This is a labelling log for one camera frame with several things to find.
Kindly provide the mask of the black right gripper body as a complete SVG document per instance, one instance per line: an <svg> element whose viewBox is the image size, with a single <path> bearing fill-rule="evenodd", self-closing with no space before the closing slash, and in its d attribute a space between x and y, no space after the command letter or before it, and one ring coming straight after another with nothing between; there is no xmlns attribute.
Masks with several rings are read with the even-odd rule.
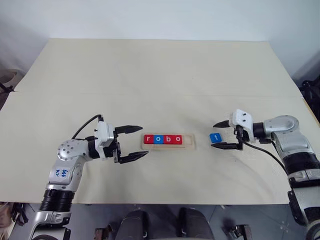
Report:
<svg viewBox="0 0 320 240"><path fill-rule="evenodd" d="M248 141L248 133L244 130L244 128L240 125L236 125L234 129L234 134L238 143L236 144L237 150L243 150L243 144Z"/></svg>

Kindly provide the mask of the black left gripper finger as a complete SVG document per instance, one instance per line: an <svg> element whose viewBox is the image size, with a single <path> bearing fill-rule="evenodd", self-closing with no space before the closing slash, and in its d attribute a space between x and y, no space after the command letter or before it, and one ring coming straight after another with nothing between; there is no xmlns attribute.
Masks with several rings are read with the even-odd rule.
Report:
<svg viewBox="0 0 320 240"><path fill-rule="evenodd" d="M131 134L137 131L142 130L143 127L138 126L138 125L123 125L123 126L118 126L114 128L114 133L115 135L119 134Z"/></svg>
<svg viewBox="0 0 320 240"><path fill-rule="evenodd" d="M130 162L134 162L134 161L144 157L148 153L149 153L148 151L132 152L132 153L129 153L127 156L120 156L118 158L118 162L120 164L126 164L126 163L130 163Z"/></svg>

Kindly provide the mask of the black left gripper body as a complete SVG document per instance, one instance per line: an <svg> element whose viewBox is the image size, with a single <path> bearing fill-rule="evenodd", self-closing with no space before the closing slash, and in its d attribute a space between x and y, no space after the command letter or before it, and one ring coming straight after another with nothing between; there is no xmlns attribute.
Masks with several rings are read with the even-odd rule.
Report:
<svg viewBox="0 0 320 240"><path fill-rule="evenodd" d="M116 134L112 143L103 148L105 158L111 158L115 163L122 163L121 159L121 146L118 142L118 135Z"/></svg>

